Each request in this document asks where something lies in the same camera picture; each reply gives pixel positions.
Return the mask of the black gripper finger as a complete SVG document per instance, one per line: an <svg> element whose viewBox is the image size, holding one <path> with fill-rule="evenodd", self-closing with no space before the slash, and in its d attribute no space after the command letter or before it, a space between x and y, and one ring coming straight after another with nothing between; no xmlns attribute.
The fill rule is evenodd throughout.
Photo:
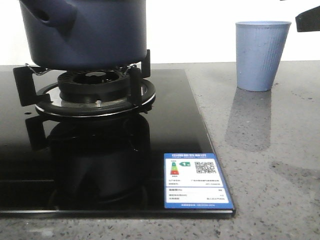
<svg viewBox="0 0 320 240"><path fill-rule="evenodd" d="M320 30L320 6L306 10L295 17L297 32L317 32Z"/></svg>

